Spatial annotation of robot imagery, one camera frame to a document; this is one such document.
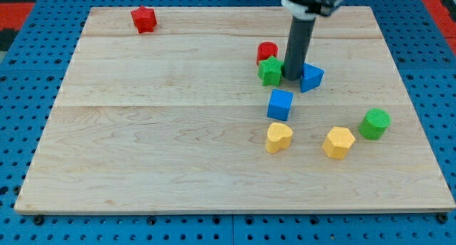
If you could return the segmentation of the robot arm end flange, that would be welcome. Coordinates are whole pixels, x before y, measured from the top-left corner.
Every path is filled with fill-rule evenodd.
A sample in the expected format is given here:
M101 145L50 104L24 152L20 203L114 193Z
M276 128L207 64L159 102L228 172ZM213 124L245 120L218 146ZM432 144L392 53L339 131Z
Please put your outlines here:
M317 16L330 16L344 0L281 0L281 5L291 12L292 16L303 21Z

